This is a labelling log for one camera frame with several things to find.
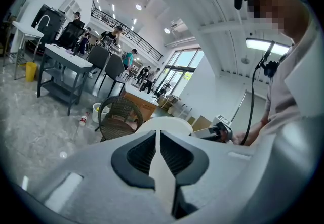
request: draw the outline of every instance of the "balcony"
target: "balcony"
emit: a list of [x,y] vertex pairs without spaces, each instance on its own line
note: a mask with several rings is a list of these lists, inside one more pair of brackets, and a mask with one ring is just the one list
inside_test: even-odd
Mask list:
[[150,45],[146,40],[144,40],[141,36],[133,32],[130,28],[126,27],[123,23],[119,22],[118,20],[114,19],[110,15],[106,14],[103,11],[100,11],[94,4],[92,6],[91,16],[98,19],[99,21],[104,22],[111,28],[115,28],[116,26],[120,25],[123,28],[121,32],[123,36],[128,38],[131,42],[136,44],[141,50],[147,52],[153,59],[159,61],[163,55],[158,52],[152,45]]

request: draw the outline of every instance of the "green shirt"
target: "green shirt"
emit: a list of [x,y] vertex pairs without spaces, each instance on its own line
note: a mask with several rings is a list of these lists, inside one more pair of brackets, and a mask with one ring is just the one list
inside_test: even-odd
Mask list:
[[131,66],[132,62],[133,62],[133,53],[128,52],[126,54],[126,57],[123,60],[123,64],[126,65],[126,66]]

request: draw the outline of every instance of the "concrete floor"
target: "concrete floor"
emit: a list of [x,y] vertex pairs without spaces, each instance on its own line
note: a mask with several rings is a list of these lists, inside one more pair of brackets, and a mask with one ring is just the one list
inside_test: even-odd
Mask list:
[[[79,126],[79,120],[87,111],[92,113],[92,105],[102,102],[108,95],[113,81],[106,78],[102,88],[101,75],[94,85],[97,75],[87,79],[80,103],[72,105],[67,116],[67,106],[45,89],[36,97],[37,82],[26,83],[25,78],[14,81],[14,65],[2,66],[0,59],[0,159],[8,178],[21,185],[24,176],[29,178],[28,190],[57,166],[64,158],[76,151],[97,143],[100,132],[94,132],[97,124],[88,118],[86,126]],[[17,76],[24,75],[25,68],[18,69]],[[64,81],[70,84],[74,72],[66,69]],[[44,73],[43,81],[50,79]],[[116,84],[111,95],[118,95],[122,85]],[[153,117],[167,116],[157,110]]]

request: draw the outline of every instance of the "ceiling light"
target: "ceiling light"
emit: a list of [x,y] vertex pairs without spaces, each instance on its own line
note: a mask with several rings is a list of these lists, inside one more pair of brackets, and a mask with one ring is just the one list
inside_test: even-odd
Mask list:
[[[246,44],[247,44],[248,48],[266,51],[266,50],[268,50],[271,42],[268,40],[247,38]],[[276,43],[273,46],[271,52],[279,54],[279,55],[283,55],[283,54],[287,53],[288,50],[289,50],[289,46]]]

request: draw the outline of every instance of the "air conditioner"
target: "air conditioner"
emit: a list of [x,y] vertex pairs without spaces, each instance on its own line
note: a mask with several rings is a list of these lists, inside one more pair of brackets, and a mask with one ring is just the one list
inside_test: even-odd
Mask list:
[[176,20],[176,21],[172,21],[171,22],[171,29],[174,29],[176,27],[178,27],[179,25],[182,25],[183,24],[183,21],[181,19],[179,20]]

